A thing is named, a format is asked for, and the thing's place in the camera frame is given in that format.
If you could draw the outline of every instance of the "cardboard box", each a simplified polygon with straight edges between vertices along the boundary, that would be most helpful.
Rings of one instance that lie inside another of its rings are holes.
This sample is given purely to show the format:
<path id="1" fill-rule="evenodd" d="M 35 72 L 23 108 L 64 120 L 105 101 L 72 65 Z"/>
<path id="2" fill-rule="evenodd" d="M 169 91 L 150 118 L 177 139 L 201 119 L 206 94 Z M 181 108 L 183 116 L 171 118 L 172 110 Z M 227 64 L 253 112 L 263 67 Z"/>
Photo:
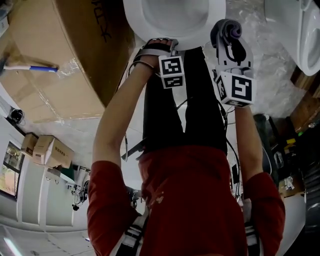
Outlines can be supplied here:
<path id="1" fill-rule="evenodd" d="M 56 183 L 60 181 L 61 171 L 54 169 L 54 168 L 48 168 L 45 170 L 45 177 L 48 180 L 53 180 Z"/>
<path id="2" fill-rule="evenodd" d="M 59 67 L 0 77 L 28 120 L 102 115 L 135 46 L 122 0 L 17 0 L 9 24 L 0 53 L 10 55 L 10 65 Z"/>
<path id="3" fill-rule="evenodd" d="M 25 156 L 29 156 L 32 158 L 37 141 L 38 138 L 33 133 L 26 134 L 20 152 Z"/>
<path id="4" fill-rule="evenodd" d="M 69 168 L 73 157 L 74 152 L 57 138 L 42 135 L 34 147 L 32 159 L 34 163 L 49 168 Z"/>

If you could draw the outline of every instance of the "mop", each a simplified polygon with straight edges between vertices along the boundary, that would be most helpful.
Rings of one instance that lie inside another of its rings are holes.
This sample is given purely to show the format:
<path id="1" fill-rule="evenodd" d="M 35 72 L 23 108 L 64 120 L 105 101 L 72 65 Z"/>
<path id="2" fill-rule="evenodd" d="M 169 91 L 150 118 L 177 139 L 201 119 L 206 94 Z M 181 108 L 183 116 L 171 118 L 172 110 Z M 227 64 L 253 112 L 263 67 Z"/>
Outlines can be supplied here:
<path id="1" fill-rule="evenodd" d="M 3 57 L 0 60 L 0 76 L 4 73 L 5 70 L 35 70 L 42 72 L 58 72 L 57 67 L 48 67 L 48 66 L 33 66 L 33 65 L 7 65 L 8 57 Z"/>

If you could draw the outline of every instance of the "toilet bowl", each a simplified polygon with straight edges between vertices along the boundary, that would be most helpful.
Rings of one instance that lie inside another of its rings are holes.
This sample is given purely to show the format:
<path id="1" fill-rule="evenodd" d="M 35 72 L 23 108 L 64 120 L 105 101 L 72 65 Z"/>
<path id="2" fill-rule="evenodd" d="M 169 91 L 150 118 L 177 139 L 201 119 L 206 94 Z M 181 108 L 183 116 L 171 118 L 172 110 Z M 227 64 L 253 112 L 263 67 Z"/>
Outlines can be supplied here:
<path id="1" fill-rule="evenodd" d="M 320 9 L 313 0 L 265 0 L 268 26 L 297 66 L 312 76 L 320 70 Z"/>
<path id="2" fill-rule="evenodd" d="M 177 39 L 178 51 L 208 43 L 214 25 L 226 17 L 226 0 L 123 0 L 123 5 L 141 39 Z"/>

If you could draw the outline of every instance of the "black strap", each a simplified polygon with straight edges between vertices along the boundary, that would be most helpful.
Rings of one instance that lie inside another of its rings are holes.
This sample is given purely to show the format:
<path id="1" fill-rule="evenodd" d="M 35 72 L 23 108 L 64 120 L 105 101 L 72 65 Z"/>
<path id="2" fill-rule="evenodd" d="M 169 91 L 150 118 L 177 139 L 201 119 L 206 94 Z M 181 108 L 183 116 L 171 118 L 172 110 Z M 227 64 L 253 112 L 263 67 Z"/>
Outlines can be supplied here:
<path id="1" fill-rule="evenodd" d="M 147 44 L 143 49 L 162 50 L 170 53 L 170 45 L 159 43 L 159 42 Z"/>

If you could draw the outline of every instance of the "plastic wrap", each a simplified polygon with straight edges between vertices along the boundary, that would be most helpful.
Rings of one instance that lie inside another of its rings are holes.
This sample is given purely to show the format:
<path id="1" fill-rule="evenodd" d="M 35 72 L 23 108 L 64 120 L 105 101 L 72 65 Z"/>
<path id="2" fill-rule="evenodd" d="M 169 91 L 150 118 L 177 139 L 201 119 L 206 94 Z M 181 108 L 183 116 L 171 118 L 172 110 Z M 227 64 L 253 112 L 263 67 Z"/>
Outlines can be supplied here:
<path id="1" fill-rule="evenodd" d="M 305 94 L 290 81 L 296 64 L 267 26 L 264 0 L 227 0 L 226 18 L 242 25 L 242 37 L 250 46 L 257 79 L 257 97 L 252 111 L 276 118 L 289 116 Z M 217 63 L 215 50 L 204 48 L 208 66 Z"/>

